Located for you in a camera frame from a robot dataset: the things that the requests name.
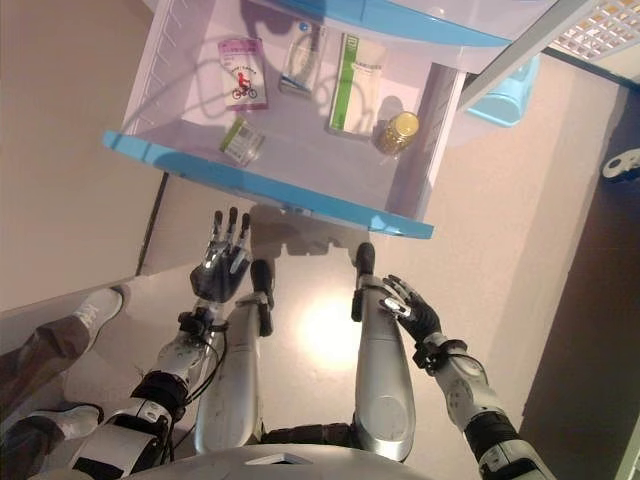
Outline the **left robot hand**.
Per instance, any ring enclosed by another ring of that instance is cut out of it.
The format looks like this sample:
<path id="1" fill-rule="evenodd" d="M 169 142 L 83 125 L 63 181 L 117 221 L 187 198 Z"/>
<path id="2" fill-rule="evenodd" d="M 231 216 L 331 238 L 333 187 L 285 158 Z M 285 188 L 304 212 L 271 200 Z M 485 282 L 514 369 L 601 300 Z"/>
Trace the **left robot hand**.
<path id="1" fill-rule="evenodd" d="M 202 300 L 226 303 L 236 293 L 252 261 L 247 248 L 250 215 L 229 209 L 227 223 L 221 210 L 214 213 L 202 261 L 191 271 L 193 293 Z"/>

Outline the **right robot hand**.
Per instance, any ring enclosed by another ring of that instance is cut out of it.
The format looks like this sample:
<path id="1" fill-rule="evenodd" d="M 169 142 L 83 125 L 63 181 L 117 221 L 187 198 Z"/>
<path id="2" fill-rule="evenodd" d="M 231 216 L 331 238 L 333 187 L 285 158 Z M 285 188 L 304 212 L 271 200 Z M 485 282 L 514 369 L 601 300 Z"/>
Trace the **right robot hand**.
<path id="1" fill-rule="evenodd" d="M 435 310 L 406 281 L 395 275 L 382 279 L 387 296 L 379 301 L 416 343 L 422 343 L 434 333 L 441 333 L 440 319 Z"/>

